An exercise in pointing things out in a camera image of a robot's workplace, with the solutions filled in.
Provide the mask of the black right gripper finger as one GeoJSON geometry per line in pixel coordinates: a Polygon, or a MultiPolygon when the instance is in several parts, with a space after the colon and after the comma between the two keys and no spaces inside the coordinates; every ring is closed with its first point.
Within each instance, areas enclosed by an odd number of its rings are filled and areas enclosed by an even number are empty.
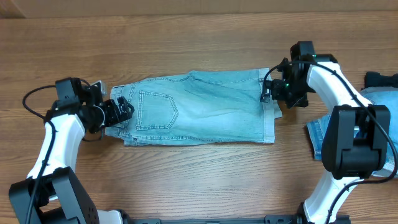
{"type": "Polygon", "coordinates": [[[263,103],[270,103],[274,100],[273,97],[274,90],[274,81],[264,79],[262,83],[262,93],[260,97],[260,101],[263,103]]]}
{"type": "Polygon", "coordinates": [[[295,99],[295,100],[289,100],[285,102],[288,109],[293,108],[293,107],[301,107],[305,108],[308,106],[308,99],[307,98],[300,98],[300,99],[295,99]]]}

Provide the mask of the light blue denim shorts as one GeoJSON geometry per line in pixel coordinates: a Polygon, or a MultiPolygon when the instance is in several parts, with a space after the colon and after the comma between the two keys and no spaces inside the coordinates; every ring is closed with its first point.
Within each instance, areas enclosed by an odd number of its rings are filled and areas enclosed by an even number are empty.
{"type": "Polygon", "coordinates": [[[275,141],[276,101],[260,101],[267,68],[148,78],[115,86],[110,97],[125,97],[132,118],[106,128],[126,146],[187,146],[214,142],[275,141]]]}

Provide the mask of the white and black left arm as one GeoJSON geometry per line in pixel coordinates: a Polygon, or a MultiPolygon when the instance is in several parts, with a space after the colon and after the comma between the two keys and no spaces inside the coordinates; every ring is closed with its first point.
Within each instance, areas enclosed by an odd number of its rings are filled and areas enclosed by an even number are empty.
{"type": "Polygon", "coordinates": [[[104,83],[79,78],[53,85],[58,99],[45,115],[45,137],[26,180],[12,184],[9,200],[19,223],[132,223],[123,210],[98,210],[75,174],[85,134],[129,120],[134,107],[125,97],[104,100],[104,83]]]}

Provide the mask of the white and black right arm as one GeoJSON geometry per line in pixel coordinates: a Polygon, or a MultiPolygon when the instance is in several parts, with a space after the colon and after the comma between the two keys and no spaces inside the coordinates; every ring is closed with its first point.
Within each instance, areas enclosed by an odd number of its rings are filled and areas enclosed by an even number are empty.
{"type": "Polygon", "coordinates": [[[275,70],[281,79],[264,79],[260,100],[284,101],[288,108],[308,106],[308,93],[317,93],[331,118],[322,142],[325,171],[315,190],[295,215],[267,215],[265,223],[350,223],[338,210],[358,185],[386,163],[387,150],[397,156],[389,136],[391,113],[362,97],[343,75],[332,54],[316,54],[311,41],[290,48],[275,70]]]}

